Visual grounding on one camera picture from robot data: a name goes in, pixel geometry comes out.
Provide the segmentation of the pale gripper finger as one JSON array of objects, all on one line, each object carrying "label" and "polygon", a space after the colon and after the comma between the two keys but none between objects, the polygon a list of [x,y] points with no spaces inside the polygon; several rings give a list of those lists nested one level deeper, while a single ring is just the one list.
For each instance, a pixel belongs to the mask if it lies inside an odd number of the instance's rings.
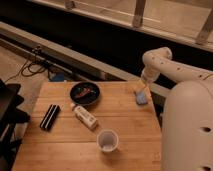
[{"label": "pale gripper finger", "polygon": [[147,87],[147,85],[144,82],[140,81],[137,84],[137,93],[144,91],[146,87]]}]

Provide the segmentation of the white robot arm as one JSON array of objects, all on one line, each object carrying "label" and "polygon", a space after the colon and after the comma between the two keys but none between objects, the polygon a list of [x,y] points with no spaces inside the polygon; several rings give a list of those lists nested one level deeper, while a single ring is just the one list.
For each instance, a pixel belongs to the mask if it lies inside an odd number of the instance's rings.
[{"label": "white robot arm", "polygon": [[167,47],[142,61],[143,83],[175,82],[164,103],[161,171],[213,171],[213,71],[173,61]]}]

